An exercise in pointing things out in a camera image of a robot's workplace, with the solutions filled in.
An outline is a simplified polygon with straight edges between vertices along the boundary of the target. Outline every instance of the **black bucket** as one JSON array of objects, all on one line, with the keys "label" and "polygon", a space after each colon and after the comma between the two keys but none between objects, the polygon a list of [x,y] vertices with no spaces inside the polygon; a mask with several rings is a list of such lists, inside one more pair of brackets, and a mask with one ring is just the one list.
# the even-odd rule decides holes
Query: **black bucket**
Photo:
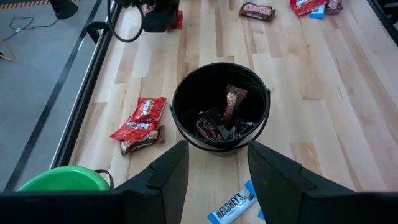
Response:
[{"label": "black bucket", "polygon": [[[248,91],[237,118],[255,122],[255,127],[230,140],[210,141],[198,137],[195,134],[198,113],[211,108],[225,108],[227,84]],[[178,130],[190,144],[219,156],[228,156],[257,139],[267,123],[269,106],[269,90],[253,71],[233,63],[212,63],[194,70],[181,81],[170,110]]]}]

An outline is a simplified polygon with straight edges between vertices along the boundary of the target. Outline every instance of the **black metal frame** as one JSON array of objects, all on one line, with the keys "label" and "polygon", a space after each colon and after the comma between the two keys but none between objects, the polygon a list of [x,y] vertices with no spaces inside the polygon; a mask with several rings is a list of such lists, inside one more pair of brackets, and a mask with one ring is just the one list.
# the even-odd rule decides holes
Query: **black metal frame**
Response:
[{"label": "black metal frame", "polygon": [[371,5],[374,13],[376,13],[377,17],[386,28],[387,32],[390,34],[392,40],[398,46],[398,30],[394,27],[392,22],[387,17],[386,13],[384,13],[382,6],[378,3],[377,0],[368,0],[369,5]]},{"label": "black metal frame", "polygon": [[[117,23],[120,11],[121,6],[115,4],[112,9],[110,18],[113,24]],[[94,52],[94,56],[88,67],[86,78],[83,81],[80,92],[77,96],[75,105],[70,115],[70,119],[68,120],[68,124],[60,140],[60,144],[58,145],[57,152],[54,155],[54,160],[51,164],[51,168],[66,166],[69,164],[69,160],[72,156],[72,152],[75,147],[75,143],[79,135],[83,119],[86,115],[88,104],[93,94],[93,90],[98,79],[98,75],[100,74],[101,67],[111,39],[112,33],[109,29],[105,29],[103,31],[102,38],[100,38],[97,44],[97,49]]]}]

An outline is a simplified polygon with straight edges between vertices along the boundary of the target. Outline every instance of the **black wire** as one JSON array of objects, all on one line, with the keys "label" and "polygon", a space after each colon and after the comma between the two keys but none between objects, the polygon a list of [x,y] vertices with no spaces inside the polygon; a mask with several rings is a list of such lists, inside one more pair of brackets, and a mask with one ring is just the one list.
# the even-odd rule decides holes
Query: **black wire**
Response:
[{"label": "black wire", "polygon": [[138,11],[141,15],[141,26],[138,30],[138,33],[131,39],[123,39],[121,38],[115,31],[114,31],[114,27],[112,25],[112,20],[111,20],[111,0],[108,0],[108,5],[107,5],[107,13],[108,13],[108,21],[109,21],[109,29],[111,30],[112,34],[121,42],[124,43],[130,43],[133,42],[135,40],[137,40],[137,38],[141,35],[143,28],[143,23],[144,23],[144,12],[142,11],[141,7],[139,6],[139,4],[137,2],[134,3],[135,6],[138,8]]},{"label": "black wire", "polygon": [[18,27],[13,27],[12,26],[12,23],[14,22],[14,20],[16,20],[16,19],[30,19],[30,22],[26,25],[26,26],[24,26],[23,28],[21,28],[21,29],[25,29],[26,27],[29,27],[32,23],[33,23],[33,20],[35,20],[35,18],[33,18],[32,16],[28,16],[28,17],[19,17],[19,16],[16,16],[16,17],[14,17],[14,18],[12,18],[11,19],[11,22],[10,22],[10,24],[8,25],[11,29],[13,29],[13,30],[17,30],[18,29]]},{"label": "black wire", "polygon": [[[26,26],[24,26],[24,27],[22,27],[22,28],[20,28],[20,27],[13,27],[13,26],[12,26],[12,23],[13,23],[16,19],[30,19],[30,21],[29,21],[29,23],[28,23]],[[56,24],[56,23],[59,21],[59,19],[57,19],[55,22],[53,22],[53,23],[51,23],[51,24],[49,24],[49,25],[42,25],[42,26],[29,27],[29,26],[33,23],[34,19],[35,19],[35,18],[33,18],[32,16],[28,16],[28,17],[19,17],[19,16],[16,16],[16,17],[12,18],[12,19],[11,19],[11,22],[10,22],[10,24],[9,24],[9,27],[10,27],[11,29],[14,30],[14,33],[11,34],[9,37],[3,39],[3,41],[6,41],[6,40],[9,40],[9,39],[13,38],[16,34],[18,34],[18,33],[19,33],[20,31],[22,31],[22,30],[31,30],[31,29],[36,29],[36,28],[50,27],[50,26]]]},{"label": "black wire", "polygon": [[54,21],[53,23],[51,23],[49,25],[34,26],[34,27],[28,27],[28,28],[25,28],[25,29],[36,29],[36,28],[50,27],[50,26],[56,24],[58,21],[59,21],[59,19],[57,19],[56,21]]}]

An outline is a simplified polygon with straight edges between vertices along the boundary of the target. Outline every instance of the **light wood surface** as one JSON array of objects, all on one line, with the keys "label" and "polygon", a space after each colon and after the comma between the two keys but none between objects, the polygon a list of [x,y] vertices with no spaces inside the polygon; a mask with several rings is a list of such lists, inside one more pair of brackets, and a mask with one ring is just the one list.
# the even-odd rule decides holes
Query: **light wood surface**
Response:
[{"label": "light wood surface", "polygon": [[[165,144],[123,158],[109,135],[134,111],[138,96],[171,102],[181,79],[211,62],[254,70],[271,90],[271,112],[259,142],[310,170],[357,191],[398,190],[398,47],[366,1],[343,1],[323,20],[297,17],[289,1],[275,19],[239,17],[243,0],[181,0],[183,29],[113,39],[73,152],[71,164],[108,169],[116,185],[139,173],[182,137],[169,110]],[[117,30],[139,26],[123,10]],[[190,147],[190,176],[182,223],[206,216],[250,179],[247,150],[217,157]],[[235,223],[263,223],[256,204]]]}]

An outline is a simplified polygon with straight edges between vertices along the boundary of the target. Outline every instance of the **green plastic container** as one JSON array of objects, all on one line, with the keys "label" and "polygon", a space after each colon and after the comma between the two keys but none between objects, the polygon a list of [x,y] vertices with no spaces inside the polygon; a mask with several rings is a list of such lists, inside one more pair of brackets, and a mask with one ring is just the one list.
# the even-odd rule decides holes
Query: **green plastic container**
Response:
[{"label": "green plastic container", "polygon": [[80,166],[62,166],[44,172],[23,185],[20,192],[110,190],[95,171]]}]

